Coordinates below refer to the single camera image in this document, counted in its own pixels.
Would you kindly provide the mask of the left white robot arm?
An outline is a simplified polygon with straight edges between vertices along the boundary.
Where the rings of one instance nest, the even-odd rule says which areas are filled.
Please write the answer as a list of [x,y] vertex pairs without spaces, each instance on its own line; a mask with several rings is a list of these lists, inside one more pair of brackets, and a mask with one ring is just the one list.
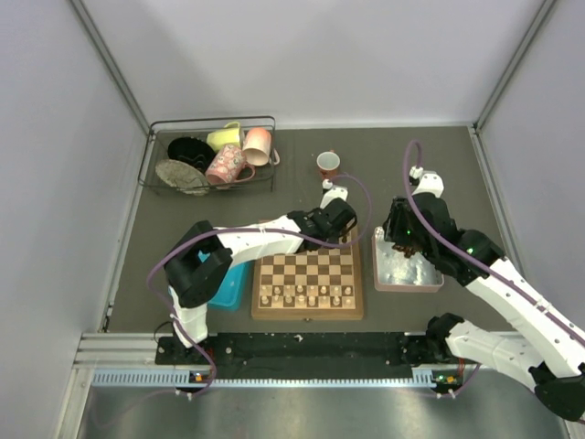
[[356,226],[356,212],[341,198],[323,208],[296,210],[262,224],[215,228],[196,223],[164,258],[173,310],[175,351],[187,362],[207,354],[207,303],[229,269],[267,256],[339,248]]

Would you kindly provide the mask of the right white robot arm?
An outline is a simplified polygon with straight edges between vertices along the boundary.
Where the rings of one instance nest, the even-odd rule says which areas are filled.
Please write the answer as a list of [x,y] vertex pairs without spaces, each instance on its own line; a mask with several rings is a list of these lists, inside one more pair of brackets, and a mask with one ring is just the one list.
[[533,391],[558,417],[584,421],[584,332],[526,281],[499,246],[479,230],[458,228],[445,201],[431,193],[394,198],[383,229],[395,250],[420,253],[522,336],[495,336],[445,314],[428,326],[433,359],[482,363]]

